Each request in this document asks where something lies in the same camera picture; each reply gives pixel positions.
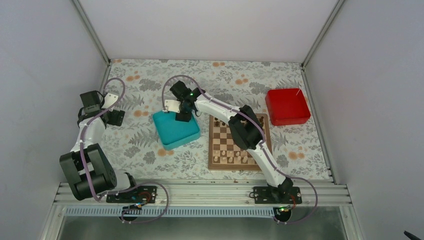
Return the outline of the teal plastic tray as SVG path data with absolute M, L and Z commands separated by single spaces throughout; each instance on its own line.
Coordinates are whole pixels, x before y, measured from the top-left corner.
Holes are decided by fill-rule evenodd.
M 196 141 L 201 136 L 201 130 L 194 119 L 177 121 L 175 112 L 158 111 L 152 115 L 153 123 L 163 148 L 167 151 Z

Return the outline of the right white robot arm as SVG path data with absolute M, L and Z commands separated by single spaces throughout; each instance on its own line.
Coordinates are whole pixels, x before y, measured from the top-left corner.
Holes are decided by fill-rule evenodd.
M 164 100 L 166 112 L 175 112 L 175 119 L 180 122 L 190 120 L 192 112 L 201 112 L 225 123 L 234 144 L 246 150 L 261 169 L 272 200 L 282 204 L 289 199 L 293 181 L 277 166 L 268 148 L 263 127 L 250 106 L 233 106 L 212 97 L 200 87 L 191 90 L 180 80 L 171 86 L 170 91 L 176 97 L 174 104 L 178 109 L 171 109 L 171 105 Z

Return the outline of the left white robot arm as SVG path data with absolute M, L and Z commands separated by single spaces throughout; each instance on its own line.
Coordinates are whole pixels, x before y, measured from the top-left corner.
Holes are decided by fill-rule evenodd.
M 75 145 L 59 158 L 59 164 L 73 196 L 82 201 L 114 191 L 131 203 L 139 197 L 135 179 L 122 170 L 115 170 L 101 148 L 107 126 L 121 126 L 125 112 L 116 110 L 121 99 L 112 93 L 89 91 L 80 94 L 83 106 L 78 112 L 79 128 Z

